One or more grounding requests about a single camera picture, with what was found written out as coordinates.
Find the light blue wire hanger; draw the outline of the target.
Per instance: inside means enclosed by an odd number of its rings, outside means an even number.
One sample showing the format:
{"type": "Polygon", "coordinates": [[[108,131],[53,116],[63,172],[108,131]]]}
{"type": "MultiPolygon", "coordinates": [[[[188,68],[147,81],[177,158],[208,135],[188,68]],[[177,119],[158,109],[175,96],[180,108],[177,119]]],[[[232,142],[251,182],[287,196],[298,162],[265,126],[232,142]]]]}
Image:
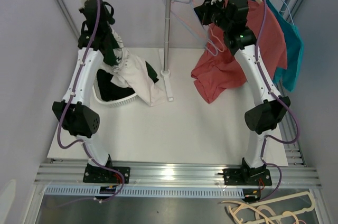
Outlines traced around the light blue wire hanger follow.
{"type": "Polygon", "coordinates": [[[195,5],[195,0],[187,0],[187,1],[181,1],[181,0],[171,0],[172,4],[184,4],[188,5],[190,7],[190,11],[192,12],[193,16],[189,17],[188,19],[180,17],[177,13],[175,13],[173,10],[170,10],[170,12],[174,15],[174,17],[182,24],[182,26],[189,31],[189,33],[200,43],[203,45],[205,50],[211,52],[211,54],[215,57],[219,54],[220,49],[214,44],[213,41],[211,41],[211,38],[209,37],[208,31],[205,29],[205,27],[202,26],[201,23],[199,23],[199,27],[193,26],[192,21],[193,19],[196,21],[198,19],[197,14],[193,10],[193,6],[195,5]]]}

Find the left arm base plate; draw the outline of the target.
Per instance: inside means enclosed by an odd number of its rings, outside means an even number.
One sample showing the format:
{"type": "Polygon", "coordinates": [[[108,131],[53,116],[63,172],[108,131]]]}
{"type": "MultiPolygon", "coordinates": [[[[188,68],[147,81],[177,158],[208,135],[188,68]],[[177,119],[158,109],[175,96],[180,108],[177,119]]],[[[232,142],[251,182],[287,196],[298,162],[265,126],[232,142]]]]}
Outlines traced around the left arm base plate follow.
{"type": "Polygon", "coordinates": [[[83,175],[84,183],[111,183],[111,184],[121,184],[122,175],[126,184],[129,183],[130,178],[130,167],[126,166],[114,166],[114,170],[121,173],[117,174],[116,172],[108,171],[101,167],[88,165],[85,168],[83,175]]]}

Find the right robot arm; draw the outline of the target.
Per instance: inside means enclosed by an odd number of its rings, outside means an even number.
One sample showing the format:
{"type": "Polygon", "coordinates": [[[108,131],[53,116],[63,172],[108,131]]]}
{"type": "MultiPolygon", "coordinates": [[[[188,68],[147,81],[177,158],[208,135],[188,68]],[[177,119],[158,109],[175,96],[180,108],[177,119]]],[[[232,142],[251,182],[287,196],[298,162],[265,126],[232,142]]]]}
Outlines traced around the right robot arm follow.
{"type": "Polygon", "coordinates": [[[258,179],[271,184],[264,151],[268,136],[290,106],[290,99],[282,97],[274,86],[260,55],[254,32],[247,26],[248,0],[204,0],[194,8],[202,25],[213,23],[223,31],[225,46],[242,68],[253,95],[254,108],[245,112],[250,130],[249,144],[241,167],[223,171],[227,185],[253,184],[258,179]]]}

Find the black t shirt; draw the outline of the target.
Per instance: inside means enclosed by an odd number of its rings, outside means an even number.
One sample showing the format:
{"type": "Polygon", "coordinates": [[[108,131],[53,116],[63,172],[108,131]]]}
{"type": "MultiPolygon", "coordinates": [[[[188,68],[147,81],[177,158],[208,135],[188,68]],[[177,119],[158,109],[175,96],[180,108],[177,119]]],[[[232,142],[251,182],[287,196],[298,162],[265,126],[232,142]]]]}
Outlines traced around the black t shirt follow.
{"type": "Polygon", "coordinates": [[[97,82],[99,92],[103,101],[115,101],[133,95],[135,92],[132,88],[122,88],[111,82],[113,75],[103,69],[97,71],[97,82]]]}

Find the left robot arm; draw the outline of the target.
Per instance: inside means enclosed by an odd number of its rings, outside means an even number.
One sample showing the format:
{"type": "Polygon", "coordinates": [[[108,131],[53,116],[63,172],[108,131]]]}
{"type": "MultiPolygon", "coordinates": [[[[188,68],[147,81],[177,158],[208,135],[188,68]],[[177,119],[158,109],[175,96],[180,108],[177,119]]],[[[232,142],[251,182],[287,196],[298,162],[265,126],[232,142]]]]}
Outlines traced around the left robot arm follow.
{"type": "Polygon", "coordinates": [[[98,138],[99,115],[90,108],[90,98],[97,71],[104,61],[100,51],[104,38],[111,34],[113,10],[102,0],[87,0],[79,9],[85,16],[78,39],[77,64],[68,90],[52,110],[59,121],[57,142],[61,149],[81,144],[88,157],[88,169],[101,182],[114,176],[111,157],[98,138]]]}

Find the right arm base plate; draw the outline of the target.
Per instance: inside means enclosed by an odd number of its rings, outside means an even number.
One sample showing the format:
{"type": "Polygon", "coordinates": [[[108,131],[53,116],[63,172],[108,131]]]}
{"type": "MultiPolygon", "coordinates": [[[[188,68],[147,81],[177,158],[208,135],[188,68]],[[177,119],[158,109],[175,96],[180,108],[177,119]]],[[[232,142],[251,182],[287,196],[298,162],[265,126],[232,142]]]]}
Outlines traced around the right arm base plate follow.
{"type": "Polygon", "coordinates": [[[271,186],[272,180],[270,171],[264,166],[256,169],[248,168],[226,168],[217,175],[221,175],[225,185],[250,185],[258,186],[262,181],[265,186],[271,186]]]}

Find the red t shirt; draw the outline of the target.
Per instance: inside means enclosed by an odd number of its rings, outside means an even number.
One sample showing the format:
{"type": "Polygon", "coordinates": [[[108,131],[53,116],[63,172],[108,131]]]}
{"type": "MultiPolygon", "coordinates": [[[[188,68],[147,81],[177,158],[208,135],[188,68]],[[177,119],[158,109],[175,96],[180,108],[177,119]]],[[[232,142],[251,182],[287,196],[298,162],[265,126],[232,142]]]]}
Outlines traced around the red t shirt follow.
{"type": "Polygon", "coordinates": [[[211,52],[204,50],[191,77],[195,79],[194,84],[201,97],[210,104],[225,89],[240,87],[247,80],[239,63],[224,45],[223,31],[212,23],[208,33],[211,41],[224,51],[214,57],[211,52]]]}

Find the green and white t shirt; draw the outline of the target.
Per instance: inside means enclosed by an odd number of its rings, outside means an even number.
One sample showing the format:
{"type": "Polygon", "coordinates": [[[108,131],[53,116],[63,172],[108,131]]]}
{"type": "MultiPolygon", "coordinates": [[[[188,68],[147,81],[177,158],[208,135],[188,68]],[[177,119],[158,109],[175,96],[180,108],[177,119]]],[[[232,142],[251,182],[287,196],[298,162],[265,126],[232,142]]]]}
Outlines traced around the green and white t shirt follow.
{"type": "Polygon", "coordinates": [[[102,63],[100,69],[113,75],[111,82],[119,87],[131,87],[134,92],[149,106],[153,107],[165,102],[164,91],[155,85],[148,75],[146,60],[129,51],[123,44],[122,38],[115,30],[112,34],[117,41],[118,48],[114,48],[117,64],[109,66],[102,63]]]}

